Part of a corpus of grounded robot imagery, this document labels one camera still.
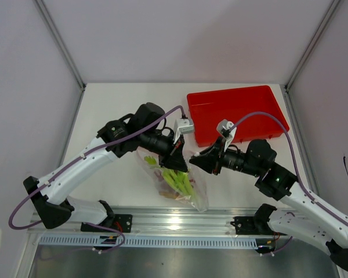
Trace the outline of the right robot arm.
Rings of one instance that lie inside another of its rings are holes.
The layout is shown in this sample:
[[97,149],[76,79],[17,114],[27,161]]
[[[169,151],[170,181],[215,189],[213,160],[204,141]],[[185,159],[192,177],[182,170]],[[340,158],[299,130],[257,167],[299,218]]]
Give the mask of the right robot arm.
[[283,233],[311,244],[348,272],[348,215],[302,185],[297,174],[275,162],[276,156],[266,140],[253,140],[242,152],[225,148],[219,137],[192,156],[190,163],[209,174],[218,175],[227,168],[257,177],[255,185],[262,194],[300,212],[306,220],[263,204],[253,217],[254,229],[261,234]]

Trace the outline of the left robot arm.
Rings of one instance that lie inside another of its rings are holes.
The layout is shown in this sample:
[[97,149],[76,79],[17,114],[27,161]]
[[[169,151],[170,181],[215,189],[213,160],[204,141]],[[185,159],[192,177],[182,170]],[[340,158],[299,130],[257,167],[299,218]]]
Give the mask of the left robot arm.
[[187,172],[184,135],[194,131],[194,124],[182,115],[164,135],[162,132],[167,127],[158,125],[165,123],[167,116],[154,103],[142,104],[134,114],[107,122],[70,162],[44,177],[26,178],[24,187],[45,228],[54,229],[67,221],[80,222],[83,232],[117,228],[117,218],[107,202],[78,200],[70,197],[70,193],[100,168],[138,148],[158,155],[161,167]]

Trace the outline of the clear pink-dotted zip bag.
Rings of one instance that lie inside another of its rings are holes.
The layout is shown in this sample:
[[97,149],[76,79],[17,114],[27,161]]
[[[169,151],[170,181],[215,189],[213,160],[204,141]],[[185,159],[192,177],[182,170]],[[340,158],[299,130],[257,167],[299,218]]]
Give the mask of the clear pink-dotted zip bag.
[[209,209],[206,182],[198,169],[193,166],[187,172],[167,169],[159,165],[158,155],[143,148],[137,150],[136,160],[160,196],[187,204],[201,213]]

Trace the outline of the yellow pasta pile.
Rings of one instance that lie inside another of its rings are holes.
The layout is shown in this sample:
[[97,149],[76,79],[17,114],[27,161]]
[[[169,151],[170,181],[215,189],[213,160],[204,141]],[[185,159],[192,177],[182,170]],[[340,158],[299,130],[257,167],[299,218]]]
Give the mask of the yellow pasta pile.
[[188,198],[188,196],[182,195],[178,192],[159,191],[159,195],[167,199],[173,199],[173,200],[187,200]]

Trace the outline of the green white celery stalk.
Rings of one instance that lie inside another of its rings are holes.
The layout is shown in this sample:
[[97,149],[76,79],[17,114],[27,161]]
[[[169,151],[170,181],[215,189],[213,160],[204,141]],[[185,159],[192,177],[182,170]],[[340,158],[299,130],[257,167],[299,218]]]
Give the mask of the green white celery stalk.
[[188,196],[187,200],[178,201],[189,203],[197,209],[200,207],[200,198],[195,190],[195,181],[190,172],[184,173],[161,167],[156,158],[151,155],[145,156],[143,162],[158,193],[159,191],[178,192]]

